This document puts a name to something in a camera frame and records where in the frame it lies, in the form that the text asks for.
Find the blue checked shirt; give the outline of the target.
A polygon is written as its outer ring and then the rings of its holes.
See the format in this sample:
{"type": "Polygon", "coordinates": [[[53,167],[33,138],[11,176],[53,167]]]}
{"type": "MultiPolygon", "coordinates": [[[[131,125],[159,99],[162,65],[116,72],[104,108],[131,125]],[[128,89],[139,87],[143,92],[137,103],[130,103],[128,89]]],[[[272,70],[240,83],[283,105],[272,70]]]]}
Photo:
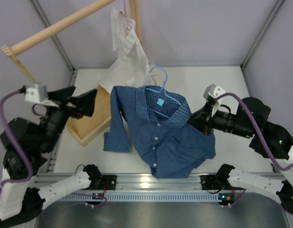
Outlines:
{"type": "Polygon", "coordinates": [[[104,150],[126,153],[134,148],[154,177],[186,178],[215,157],[215,136],[206,136],[188,124],[192,113],[187,101],[170,119],[156,116],[147,107],[145,87],[113,87],[104,150]]]}

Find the blue wire hanger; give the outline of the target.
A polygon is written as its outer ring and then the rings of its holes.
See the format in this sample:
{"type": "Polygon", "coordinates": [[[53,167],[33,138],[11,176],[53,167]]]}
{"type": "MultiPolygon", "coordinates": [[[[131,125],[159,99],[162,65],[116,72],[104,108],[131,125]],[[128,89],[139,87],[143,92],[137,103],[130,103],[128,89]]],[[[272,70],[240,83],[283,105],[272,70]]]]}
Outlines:
{"type": "Polygon", "coordinates": [[[162,86],[148,85],[145,87],[146,104],[156,116],[170,119],[178,110],[184,107],[186,99],[182,95],[166,90],[169,75],[165,68],[154,65],[149,73],[152,73],[155,69],[162,70],[165,74],[165,79],[162,86]]]}

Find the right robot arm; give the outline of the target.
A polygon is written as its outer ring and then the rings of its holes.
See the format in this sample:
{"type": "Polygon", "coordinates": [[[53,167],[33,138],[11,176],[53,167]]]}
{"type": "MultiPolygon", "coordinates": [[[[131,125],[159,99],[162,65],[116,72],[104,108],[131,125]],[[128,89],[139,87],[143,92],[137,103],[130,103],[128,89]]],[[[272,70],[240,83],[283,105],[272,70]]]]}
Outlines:
{"type": "Polygon", "coordinates": [[[223,164],[216,174],[202,176],[202,188],[211,190],[248,190],[263,195],[293,215],[293,137],[282,126],[269,122],[270,107],[254,97],[240,99],[236,114],[214,111],[223,98],[208,97],[202,109],[195,112],[188,124],[209,136],[213,130],[251,139],[249,147],[272,164],[285,177],[284,180],[265,178],[223,164]]]}

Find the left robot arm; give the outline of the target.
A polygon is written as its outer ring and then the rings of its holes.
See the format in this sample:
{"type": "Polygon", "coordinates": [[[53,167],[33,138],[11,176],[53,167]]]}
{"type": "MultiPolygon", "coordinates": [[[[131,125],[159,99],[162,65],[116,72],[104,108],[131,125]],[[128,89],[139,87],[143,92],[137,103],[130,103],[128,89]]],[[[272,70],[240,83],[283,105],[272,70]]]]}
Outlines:
{"type": "Polygon", "coordinates": [[[0,100],[0,119],[4,132],[0,140],[6,149],[0,182],[0,228],[29,222],[66,195],[78,190],[97,189],[102,174],[95,165],[46,187],[32,188],[39,168],[46,162],[45,153],[52,152],[69,118],[92,116],[97,90],[74,96],[75,86],[48,92],[44,85],[32,84],[9,93],[0,100]],[[15,118],[8,122],[4,103],[14,95],[46,108],[39,123],[15,118]]]}

